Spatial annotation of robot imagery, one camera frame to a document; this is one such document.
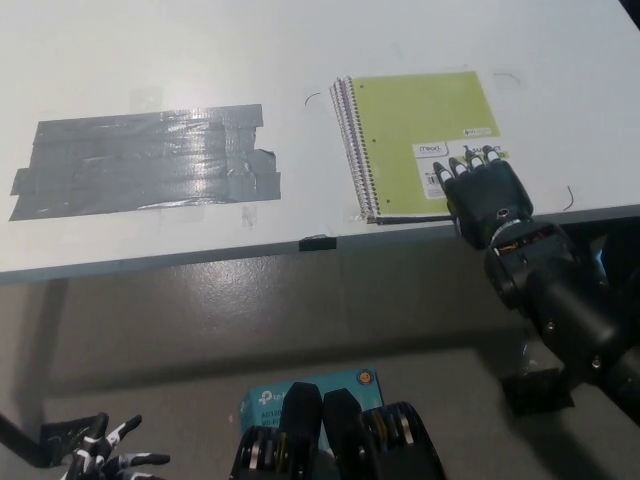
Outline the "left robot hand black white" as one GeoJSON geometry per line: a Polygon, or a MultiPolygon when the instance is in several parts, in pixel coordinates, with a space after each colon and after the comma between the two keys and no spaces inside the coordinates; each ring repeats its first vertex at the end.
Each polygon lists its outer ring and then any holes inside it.
{"type": "Polygon", "coordinates": [[[161,479],[161,476],[139,471],[138,467],[166,465],[171,460],[169,455],[152,452],[115,453],[124,438],[141,423],[142,416],[135,415],[109,431],[109,416],[104,412],[99,413],[82,437],[80,446],[72,453],[70,464],[61,479],[161,479]]]}

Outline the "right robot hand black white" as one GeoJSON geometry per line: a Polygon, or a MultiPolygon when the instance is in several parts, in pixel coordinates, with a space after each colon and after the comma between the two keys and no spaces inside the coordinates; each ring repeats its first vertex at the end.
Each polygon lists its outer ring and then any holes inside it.
{"type": "Polygon", "coordinates": [[[433,164],[447,208],[462,237],[475,249],[486,249],[502,225],[528,220],[533,204],[511,165],[486,145],[480,154],[465,152],[449,165],[433,164]]]}

